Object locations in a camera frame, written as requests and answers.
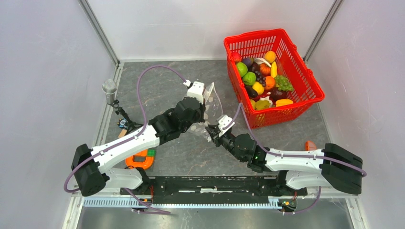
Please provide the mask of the clear dotted zip top bag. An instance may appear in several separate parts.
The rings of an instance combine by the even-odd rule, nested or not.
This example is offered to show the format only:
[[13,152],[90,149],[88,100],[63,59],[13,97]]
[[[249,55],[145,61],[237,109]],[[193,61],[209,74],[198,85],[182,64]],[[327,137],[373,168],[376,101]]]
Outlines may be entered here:
[[208,125],[217,124],[217,119],[223,115],[223,107],[215,89],[214,82],[205,88],[203,96],[205,99],[205,112],[203,114],[204,122],[192,124],[188,132],[203,137],[210,142],[211,137],[205,128],[208,127]]

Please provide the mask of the yellow orange lemon fruit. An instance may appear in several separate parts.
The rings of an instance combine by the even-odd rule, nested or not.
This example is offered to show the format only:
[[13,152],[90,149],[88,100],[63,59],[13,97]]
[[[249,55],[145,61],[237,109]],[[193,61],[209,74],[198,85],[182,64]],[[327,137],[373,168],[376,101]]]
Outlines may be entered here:
[[269,63],[273,63],[276,60],[276,57],[277,55],[274,51],[268,51],[264,55],[264,59]]

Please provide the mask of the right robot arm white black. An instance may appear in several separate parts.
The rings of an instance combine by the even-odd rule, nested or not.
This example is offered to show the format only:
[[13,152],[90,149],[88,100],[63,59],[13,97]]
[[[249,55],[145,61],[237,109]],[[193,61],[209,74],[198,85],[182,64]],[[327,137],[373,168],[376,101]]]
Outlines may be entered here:
[[249,134],[233,135],[219,125],[206,128],[216,147],[224,147],[240,162],[257,173],[278,172],[276,189],[282,195],[307,187],[332,187],[340,192],[362,192],[363,160],[340,147],[327,143],[324,148],[282,151],[261,147]]

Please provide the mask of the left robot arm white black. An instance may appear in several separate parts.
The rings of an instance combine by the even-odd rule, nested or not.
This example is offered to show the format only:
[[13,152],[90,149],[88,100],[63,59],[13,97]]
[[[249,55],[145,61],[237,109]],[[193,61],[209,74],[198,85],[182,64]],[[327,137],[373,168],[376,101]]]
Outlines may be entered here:
[[163,145],[179,138],[194,123],[204,121],[205,99],[186,96],[175,108],[154,117],[143,127],[110,143],[89,148],[76,148],[68,178],[75,178],[82,196],[94,195],[106,187],[127,187],[138,194],[149,191],[150,181],[139,169],[134,173],[114,166],[142,150]]

